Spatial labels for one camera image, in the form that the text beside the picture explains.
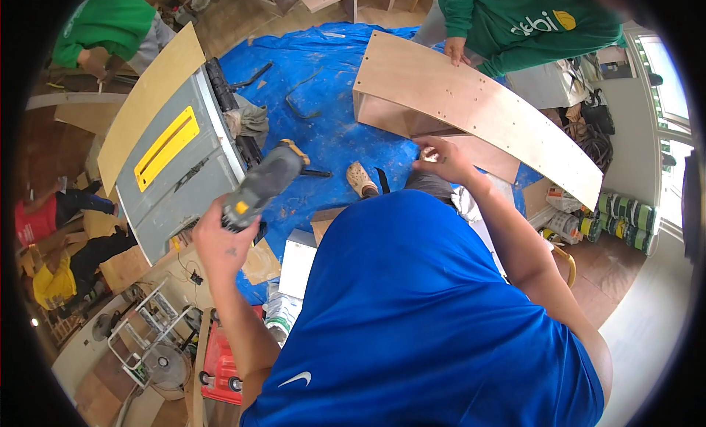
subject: blue tarp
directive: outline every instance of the blue tarp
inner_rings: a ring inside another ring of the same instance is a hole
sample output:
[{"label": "blue tarp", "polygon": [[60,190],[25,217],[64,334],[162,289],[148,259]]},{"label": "blue tarp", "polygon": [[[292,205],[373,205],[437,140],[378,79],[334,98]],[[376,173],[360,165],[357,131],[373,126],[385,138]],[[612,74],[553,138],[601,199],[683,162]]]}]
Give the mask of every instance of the blue tarp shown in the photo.
[{"label": "blue tarp", "polygon": [[[254,84],[238,90],[253,104],[268,106],[270,133],[263,154],[280,139],[291,139],[311,158],[310,169],[333,173],[329,179],[299,176],[263,213],[263,220],[268,223],[265,238],[280,261],[285,240],[294,228],[311,232],[309,222],[314,212],[350,205],[358,199],[346,181],[346,169],[351,163],[360,161],[378,186],[375,167],[382,168],[392,191],[401,189],[410,174],[411,162],[418,153],[410,140],[358,124],[354,119],[353,81],[373,29],[404,38],[411,38],[417,31],[417,28],[328,23],[282,37],[257,38],[249,46],[243,41],[220,59],[230,83],[248,80],[268,61],[274,62]],[[298,82],[317,71],[313,79],[289,96],[300,115],[321,113],[302,119],[287,105],[285,96]],[[523,166],[518,174],[520,185],[513,190],[539,179],[541,176]],[[517,208],[524,212],[522,196],[516,198]],[[253,286],[242,273],[236,283],[251,304],[261,304],[267,299],[266,283]]]}]

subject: yellow shirt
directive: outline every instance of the yellow shirt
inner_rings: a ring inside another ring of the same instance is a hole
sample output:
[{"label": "yellow shirt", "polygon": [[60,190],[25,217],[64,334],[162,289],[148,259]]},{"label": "yellow shirt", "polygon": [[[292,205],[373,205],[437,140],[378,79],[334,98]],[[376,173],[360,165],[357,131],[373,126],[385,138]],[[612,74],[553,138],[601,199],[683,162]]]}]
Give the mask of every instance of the yellow shirt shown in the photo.
[{"label": "yellow shirt", "polygon": [[58,264],[57,272],[53,275],[47,265],[43,265],[32,279],[35,300],[42,308],[48,311],[56,309],[76,295],[74,273],[68,267],[70,261],[70,257],[63,257]]}]

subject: person in yellow shirt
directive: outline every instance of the person in yellow shirt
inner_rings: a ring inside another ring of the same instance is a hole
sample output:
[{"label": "person in yellow shirt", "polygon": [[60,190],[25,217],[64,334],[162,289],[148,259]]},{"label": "person in yellow shirt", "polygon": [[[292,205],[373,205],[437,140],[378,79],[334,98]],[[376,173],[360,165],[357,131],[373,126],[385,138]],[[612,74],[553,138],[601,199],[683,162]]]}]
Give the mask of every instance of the person in yellow shirt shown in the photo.
[{"label": "person in yellow shirt", "polygon": [[67,243],[64,241],[42,258],[44,264],[33,278],[22,276],[29,298],[48,311],[59,308],[61,318],[69,317],[98,282],[98,265],[137,245],[137,240],[129,227],[127,234],[115,227],[114,234],[90,239],[73,256],[66,252]]}]

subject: red shirt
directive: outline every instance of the red shirt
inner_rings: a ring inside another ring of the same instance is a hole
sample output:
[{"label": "red shirt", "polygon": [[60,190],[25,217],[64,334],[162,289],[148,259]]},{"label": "red shirt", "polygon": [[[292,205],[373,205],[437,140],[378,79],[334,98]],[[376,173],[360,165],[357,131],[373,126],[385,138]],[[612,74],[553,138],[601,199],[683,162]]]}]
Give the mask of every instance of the red shirt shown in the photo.
[{"label": "red shirt", "polygon": [[22,246],[30,246],[57,230],[57,197],[50,195],[39,211],[25,214],[25,203],[15,206],[15,231]]}]

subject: red dolly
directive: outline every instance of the red dolly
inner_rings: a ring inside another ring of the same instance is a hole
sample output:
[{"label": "red dolly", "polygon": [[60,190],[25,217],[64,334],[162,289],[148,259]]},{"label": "red dolly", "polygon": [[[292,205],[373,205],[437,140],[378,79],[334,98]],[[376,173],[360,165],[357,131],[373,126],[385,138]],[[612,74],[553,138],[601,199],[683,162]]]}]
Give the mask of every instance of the red dolly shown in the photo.
[{"label": "red dolly", "polygon": [[[253,306],[253,312],[262,318],[263,308],[261,306]],[[233,352],[230,350],[225,331],[219,324],[216,312],[211,313],[211,319],[213,324],[208,334],[206,358],[203,361],[203,370],[199,373],[201,395],[217,401],[241,405],[243,387],[238,370],[233,363]]]}]

